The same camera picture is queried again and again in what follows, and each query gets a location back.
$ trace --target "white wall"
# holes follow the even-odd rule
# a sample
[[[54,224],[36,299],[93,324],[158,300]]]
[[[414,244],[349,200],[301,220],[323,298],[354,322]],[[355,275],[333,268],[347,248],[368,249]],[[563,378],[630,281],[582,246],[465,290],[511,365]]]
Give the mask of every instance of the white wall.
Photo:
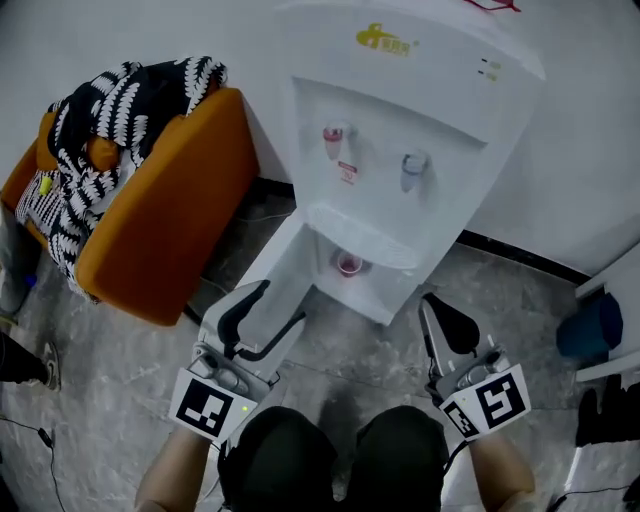
[[[122,60],[196,54],[228,65],[250,107],[263,175],[287,180],[270,19],[282,2],[7,0],[0,181],[48,104],[82,81]],[[523,13],[501,16],[540,50],[548,84],[469,229],[593,273],[640,239],[640,12],[632,0],[517,3]]]
[[[242,90],[265,175],[287,180],[272,7],[283,0],[7,0],[0,7],[0,183],[49,104],[124,60],[211,55]]]
[[[539,52],[538,110],[468,229],[592,274],[640,240],[640,11],[516,0]]]

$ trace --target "black baseboard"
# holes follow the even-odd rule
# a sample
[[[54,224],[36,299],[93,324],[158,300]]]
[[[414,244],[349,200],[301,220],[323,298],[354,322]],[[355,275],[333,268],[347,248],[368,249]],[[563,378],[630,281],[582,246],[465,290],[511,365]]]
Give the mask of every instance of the black baseboard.
[[[255,185],[264,193],[280,197],[295,198],[293,185],[290,183],[282,183],[264,178],[258,178],[256,181],[257,183]],[[527,265],[528,267],[535,268],[536,270],[540,270],[552,276],[574,283],[577,286],[580,286],[591,279],[588,275],[566,267],[565,265],[548,260],[547,258],[543,258],[542,256],[538,256],[537,254],[530,253],[529,251],[519,249],[512,245],[499,242],[493,238],[479,235],[472,231],[467,231],[466,229],[460,233],[456,242],[489,254],[495,254],[496,256],[516,261],[522,265]]]
[[[505,244],[489,238],[488,236],[479,235],[466,229],[460,233],[456,240],[459,244],[466,245],[467,247],[473,247],[480,251],[488,252],[489,254],[495,254],[511,261],[517,261],[522,265],[535,268],[552,276],[559,277],[565,281],[580,286],[591,279],[588,275],[578,272],[570,267],[566,267],[561,263],[557,263],[537,254],[530,253],[524,249],[519,249],[513,245]]]

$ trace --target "shoe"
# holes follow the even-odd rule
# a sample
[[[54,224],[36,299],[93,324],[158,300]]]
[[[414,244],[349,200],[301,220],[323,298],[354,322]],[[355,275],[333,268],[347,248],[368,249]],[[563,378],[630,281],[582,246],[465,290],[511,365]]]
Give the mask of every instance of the shoe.
[[[58,349],[52,341],[47,341],[44,344],[44,354],[42,356],[42,361],[44,365],[47,367],[47,382],[45,382],[45,386],[47,386],[51,391],[60,391],[60,362],[58,359]]]

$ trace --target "dispenser logo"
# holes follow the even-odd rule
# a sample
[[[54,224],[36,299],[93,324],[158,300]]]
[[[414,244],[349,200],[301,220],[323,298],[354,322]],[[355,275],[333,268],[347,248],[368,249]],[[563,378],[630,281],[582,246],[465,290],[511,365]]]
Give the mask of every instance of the dispenser logo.
[[[398,36],[383,32],[382,23],[372,23],[367,30],[358,32],[356,40],[362,46],[378,50],[398,57],[408,57],[411,46],[418,46],[419,42],[414,41],[413,45],[402,41]]]

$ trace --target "red label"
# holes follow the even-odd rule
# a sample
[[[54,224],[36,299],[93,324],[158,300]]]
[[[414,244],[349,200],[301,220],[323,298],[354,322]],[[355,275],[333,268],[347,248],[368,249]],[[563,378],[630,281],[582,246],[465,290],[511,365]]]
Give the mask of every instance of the red label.
[[[338,161],[338,167],[342,168],[342,181],[353,185],[358,174],[358,168],[340,161]]]

